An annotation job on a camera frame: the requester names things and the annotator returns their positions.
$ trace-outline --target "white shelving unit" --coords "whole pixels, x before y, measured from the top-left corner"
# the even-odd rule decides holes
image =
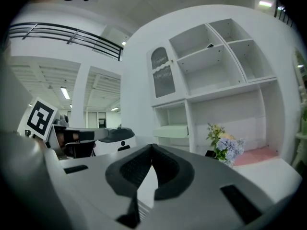
[[[278,89],[277,78],[264,53],[239,24],[232,19],[202,24],[161,46],[167,59],[156,54],[158,60],[152,60],[155,49],[148,54],[151,93],[158,88],[165,91],[165,83],[154,85],[153,74],[168,65],[175,92],[153,96],[153,135],[158,144],[204,155],[210,149],[208,123],[221,124],[235,137],[245,138],[246,150],[272,144],[267,127],[277,116],[269,95]]]

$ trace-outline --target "white pillar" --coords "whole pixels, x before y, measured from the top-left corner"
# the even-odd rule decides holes
[[[71,121],[69,122],[70,126],[73,128],[85,128],[83,122],[83,107],[86,82],[90,68],[91,66],[87,64],[80,65],[75,87],[73,89]]]

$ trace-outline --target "curved wall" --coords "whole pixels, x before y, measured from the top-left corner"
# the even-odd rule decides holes
[[[159,43],[203,23],[232,18],[261,48],[278,79],[279,90],[265,92],[264,99],[281,103],[278,122],[270,124],[277,135],[280,156],[291,162],[294,135],[299,129],[300,99],[292,64],[294,47],[304,46],[292,28],[277,19],[248,8],[228,5],[205,5],[187,8],[160,17],[140,28],[127,42],[124,51],[124,71],[121,78],[122,125],[130,127],[144,143],[155,142],[152,136],[154,113],[150,102],[146,53]]]

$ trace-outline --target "fluorescent light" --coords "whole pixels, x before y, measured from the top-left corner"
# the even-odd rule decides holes
[[[70,100],[66,87],[61,87],[61,90],[65,98]]]
[[[264,1],[260,1],[259,5],[266,6],[266,7],[272,7],[272,4],[270,2],[264,2]]]

